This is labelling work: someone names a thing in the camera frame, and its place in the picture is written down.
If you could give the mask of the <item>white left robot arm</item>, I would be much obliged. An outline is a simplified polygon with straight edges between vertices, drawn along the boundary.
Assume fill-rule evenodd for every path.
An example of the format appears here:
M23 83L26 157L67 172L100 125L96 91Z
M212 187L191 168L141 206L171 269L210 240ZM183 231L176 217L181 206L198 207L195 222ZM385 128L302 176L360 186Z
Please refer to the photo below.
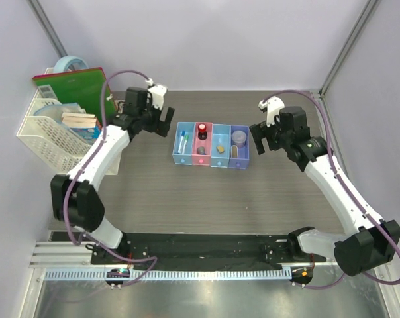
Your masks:
M167 91L159 84L147 89L128 88L122 112L107 117L88 153L67 174L56 174L50 182L54 218L64 222L68 230L77 229L104 246L114 264L124 263L130 248L126 234L107 220L98 189L115 158L137 134L146 131L167 136L175 111L168 108L161 120Z

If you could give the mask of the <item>green white marker pen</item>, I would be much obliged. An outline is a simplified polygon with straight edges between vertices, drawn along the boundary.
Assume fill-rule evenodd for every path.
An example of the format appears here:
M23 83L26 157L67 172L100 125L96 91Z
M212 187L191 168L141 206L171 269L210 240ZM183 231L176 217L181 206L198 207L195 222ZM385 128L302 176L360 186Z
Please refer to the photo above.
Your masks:
M186 134L186 135L185 135L185 138L184 138L184 140L183 140L182 154L185 154L185 151L186 151L188 142L189 142L189 135Z

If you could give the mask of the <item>purple drawer box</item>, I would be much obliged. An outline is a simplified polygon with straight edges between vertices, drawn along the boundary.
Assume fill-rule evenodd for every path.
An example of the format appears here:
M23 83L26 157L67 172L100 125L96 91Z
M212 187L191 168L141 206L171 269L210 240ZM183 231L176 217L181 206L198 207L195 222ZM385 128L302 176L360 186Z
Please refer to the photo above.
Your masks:
M232 133L236 130L242 130L247 134L247 141L243 148L238 148L238 158L231 157ZM250 162L250 149L249 149L249 128L245 125L231 125L230 126L230 160L229 168L232 169L247 169Z

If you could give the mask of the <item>green folder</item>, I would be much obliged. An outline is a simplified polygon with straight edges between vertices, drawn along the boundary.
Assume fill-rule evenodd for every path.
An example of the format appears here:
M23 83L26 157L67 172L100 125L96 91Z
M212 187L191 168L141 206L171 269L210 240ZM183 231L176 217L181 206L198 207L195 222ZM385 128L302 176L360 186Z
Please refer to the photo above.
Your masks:
M37 75L32 78L44 98L60 103L77 103L87 113L101 117L100 94L106 77L102 68Z

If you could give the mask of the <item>red black stamp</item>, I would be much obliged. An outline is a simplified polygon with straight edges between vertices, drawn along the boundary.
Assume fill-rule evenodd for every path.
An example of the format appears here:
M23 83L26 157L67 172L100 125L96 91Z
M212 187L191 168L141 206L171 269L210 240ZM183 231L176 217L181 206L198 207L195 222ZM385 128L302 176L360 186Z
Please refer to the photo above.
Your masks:
M197 137L199 140L206 140L207 139L207 126L205 123L200 123L198 125L198 133Z

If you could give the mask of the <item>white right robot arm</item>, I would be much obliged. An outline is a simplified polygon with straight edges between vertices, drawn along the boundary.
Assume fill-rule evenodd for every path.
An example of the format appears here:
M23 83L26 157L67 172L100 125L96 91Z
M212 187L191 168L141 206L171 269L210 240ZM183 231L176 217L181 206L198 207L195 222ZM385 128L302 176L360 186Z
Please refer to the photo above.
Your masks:
M300 262L310 254L335 260L349 276L367 272L393 260L400 226L386 221L358 193L321 136L311 136L306 112L286 107L276 98L258 105L266 120L250 126L258 154L264 145L282 149L318 186L336 212L343 234L333 235L305 227L289 234L290 259Z

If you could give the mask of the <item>light blue drawer box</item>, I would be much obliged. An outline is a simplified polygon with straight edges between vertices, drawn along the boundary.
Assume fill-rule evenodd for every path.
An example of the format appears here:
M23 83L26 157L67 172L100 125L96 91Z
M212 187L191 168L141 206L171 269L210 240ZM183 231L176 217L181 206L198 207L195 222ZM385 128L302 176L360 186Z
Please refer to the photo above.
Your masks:
M194 122L178 122L175 132L172 157L177 165L192 165Z

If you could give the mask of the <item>blue white marker pen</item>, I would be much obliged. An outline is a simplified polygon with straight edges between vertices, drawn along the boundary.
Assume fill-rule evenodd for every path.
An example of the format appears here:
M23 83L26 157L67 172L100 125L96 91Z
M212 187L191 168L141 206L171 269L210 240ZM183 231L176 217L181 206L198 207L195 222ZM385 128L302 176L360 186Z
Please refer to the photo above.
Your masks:
M182 148L183 148L183 140L185 138L185 131L181 132L180 138L179 138L179 144L177 148L177 153L181 154L182 153Z

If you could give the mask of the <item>white mesh file organizer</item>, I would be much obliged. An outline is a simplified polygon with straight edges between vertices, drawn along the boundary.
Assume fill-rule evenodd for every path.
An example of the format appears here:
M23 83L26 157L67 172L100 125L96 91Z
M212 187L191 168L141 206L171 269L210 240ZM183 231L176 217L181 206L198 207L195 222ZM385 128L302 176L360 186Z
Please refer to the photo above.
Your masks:
M53 69L48 68L44 74L51 73ZM53 98L44 98L35 88L36 93L18 129L17 137L56 173L66 173L91 148L95 138L89 136L89 133L97 136L98 131L86 129L83 132L82 129L62 126L48 117L34 116L35 111L47 105L63 104Z

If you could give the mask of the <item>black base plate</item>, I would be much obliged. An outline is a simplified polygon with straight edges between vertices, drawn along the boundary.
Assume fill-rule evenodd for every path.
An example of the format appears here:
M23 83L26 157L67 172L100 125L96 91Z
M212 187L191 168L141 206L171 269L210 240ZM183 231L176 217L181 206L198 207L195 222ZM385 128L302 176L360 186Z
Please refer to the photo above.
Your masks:
M287 235L127 233L125 258L155 256L159 271L279 270L285 263L326 262L295 252Z

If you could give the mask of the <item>stack of notebooks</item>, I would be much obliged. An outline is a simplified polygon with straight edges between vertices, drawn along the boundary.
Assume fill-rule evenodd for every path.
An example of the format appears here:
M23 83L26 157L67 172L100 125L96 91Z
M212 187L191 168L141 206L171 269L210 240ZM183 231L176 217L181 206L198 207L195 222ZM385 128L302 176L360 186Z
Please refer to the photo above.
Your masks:
M91 129L97 126L98 120L94 114L65 112L62 122L71 129Z

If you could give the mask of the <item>pink drawer box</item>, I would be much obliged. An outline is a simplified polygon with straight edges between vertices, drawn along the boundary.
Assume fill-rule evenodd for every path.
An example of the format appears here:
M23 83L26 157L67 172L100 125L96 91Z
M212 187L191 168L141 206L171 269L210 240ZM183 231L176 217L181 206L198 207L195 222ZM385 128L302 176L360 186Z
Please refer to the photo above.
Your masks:
M211 163L211 141L213 124L196 122L193 133L193 146L191 151L192 163L195 166L209 166Z

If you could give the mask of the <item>pink staple remover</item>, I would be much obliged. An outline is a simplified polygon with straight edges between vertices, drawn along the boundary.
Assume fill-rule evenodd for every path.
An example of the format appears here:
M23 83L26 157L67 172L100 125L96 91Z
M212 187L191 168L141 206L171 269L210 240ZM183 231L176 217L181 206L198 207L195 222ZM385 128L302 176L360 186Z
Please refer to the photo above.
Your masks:
M238 147L236 145L231 146L231 157L238 158Z

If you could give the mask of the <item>blue grey pencil sharpener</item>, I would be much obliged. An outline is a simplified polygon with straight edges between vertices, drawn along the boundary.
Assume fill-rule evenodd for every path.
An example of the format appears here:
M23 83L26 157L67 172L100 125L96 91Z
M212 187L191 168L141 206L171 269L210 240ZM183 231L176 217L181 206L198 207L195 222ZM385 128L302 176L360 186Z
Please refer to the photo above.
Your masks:
M198 155L206 155L207 154L204 146L198 147L196 149L196 152L197 152Z

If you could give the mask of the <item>clear paperclip jar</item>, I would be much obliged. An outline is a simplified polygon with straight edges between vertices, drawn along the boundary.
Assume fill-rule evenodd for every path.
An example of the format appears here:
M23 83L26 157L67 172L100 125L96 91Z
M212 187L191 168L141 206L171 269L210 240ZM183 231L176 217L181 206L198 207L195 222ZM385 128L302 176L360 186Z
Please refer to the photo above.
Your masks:
M243 148L247 141L247 134L242 130L236 130L232 133L232 142L238 148Z

